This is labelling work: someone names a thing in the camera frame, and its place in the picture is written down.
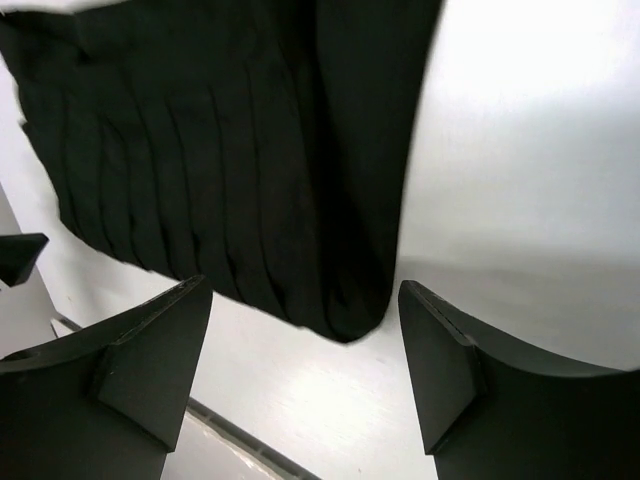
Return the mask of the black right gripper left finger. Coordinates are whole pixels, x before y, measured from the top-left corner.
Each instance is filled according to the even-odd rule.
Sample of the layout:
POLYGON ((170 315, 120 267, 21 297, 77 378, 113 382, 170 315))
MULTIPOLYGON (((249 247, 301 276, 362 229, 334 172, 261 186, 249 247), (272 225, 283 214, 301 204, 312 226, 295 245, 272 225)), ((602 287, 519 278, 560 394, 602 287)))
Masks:
POLYGON ((175 451, 209 322, 193 277, 1 361, 4 479, 158 479, 175 451))

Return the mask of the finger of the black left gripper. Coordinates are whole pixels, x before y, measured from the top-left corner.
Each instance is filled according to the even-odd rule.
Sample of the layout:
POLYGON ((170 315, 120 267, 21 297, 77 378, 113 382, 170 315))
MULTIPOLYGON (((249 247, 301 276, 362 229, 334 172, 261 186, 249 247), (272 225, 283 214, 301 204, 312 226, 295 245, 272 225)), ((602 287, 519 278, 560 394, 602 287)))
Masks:
POLYGON ((26 283, 46 245, 43 233, 2 235, 0 238, 0 277, 6 286, 26 283))

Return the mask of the black pleated skirt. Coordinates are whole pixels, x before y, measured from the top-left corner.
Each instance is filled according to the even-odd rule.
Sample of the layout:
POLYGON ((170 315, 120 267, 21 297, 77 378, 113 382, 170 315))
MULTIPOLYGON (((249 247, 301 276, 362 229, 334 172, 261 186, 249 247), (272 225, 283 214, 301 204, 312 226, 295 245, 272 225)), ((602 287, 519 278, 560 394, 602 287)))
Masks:
POLYGON ((22 128, 95 250, 340 343, 394 281, 438 1, 124 1, 1 17, 22 128))

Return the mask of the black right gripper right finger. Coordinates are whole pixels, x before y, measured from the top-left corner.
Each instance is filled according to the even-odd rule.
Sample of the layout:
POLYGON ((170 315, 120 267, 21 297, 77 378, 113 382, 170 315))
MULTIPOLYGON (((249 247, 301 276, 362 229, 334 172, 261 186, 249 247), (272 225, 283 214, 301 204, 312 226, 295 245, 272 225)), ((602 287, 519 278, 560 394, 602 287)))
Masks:
POLYGON ((441 479, 635 479, 639 374, 541 349, 413 280, 399 317, 425 453, 441 479))

